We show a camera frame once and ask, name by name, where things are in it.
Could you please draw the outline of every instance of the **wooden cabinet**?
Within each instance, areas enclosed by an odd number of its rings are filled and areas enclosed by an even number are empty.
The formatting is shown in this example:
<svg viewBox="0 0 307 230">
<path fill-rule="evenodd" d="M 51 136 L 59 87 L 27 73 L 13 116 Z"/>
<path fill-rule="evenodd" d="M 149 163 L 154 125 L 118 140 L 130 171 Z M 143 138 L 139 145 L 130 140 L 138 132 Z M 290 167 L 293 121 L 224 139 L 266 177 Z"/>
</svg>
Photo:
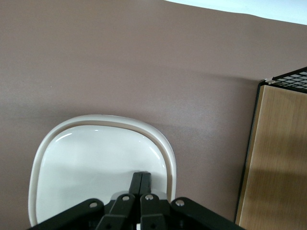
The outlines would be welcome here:
<svg viewBox="0 0 307 230">
<path fill-rule="evenodd" d="M 307 94 L 260 87 L 236 223 L 307 229 Z"/>
</svg>

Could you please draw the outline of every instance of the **brown surface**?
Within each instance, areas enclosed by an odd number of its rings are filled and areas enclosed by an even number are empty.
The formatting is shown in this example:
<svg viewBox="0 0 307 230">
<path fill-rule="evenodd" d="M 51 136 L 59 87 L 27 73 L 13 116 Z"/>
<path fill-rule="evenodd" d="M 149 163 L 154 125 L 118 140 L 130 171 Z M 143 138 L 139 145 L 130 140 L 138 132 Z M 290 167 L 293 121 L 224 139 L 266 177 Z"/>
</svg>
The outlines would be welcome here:
<svg viewBox="0 0 307 230">
<path fill-rule="evenodd" d="M 307 229 L 307 94 L 262 86 L 237 223 Z"/>
<path fill-rule="evenodd" d="M 258 81 L 306 65 L 307 27 L 163 0 L 2 0 L 0 229 L 29 226 L 36 149 L 113 114 L 169 139 L 177 196 L 236 211 Z"/>
</svg>

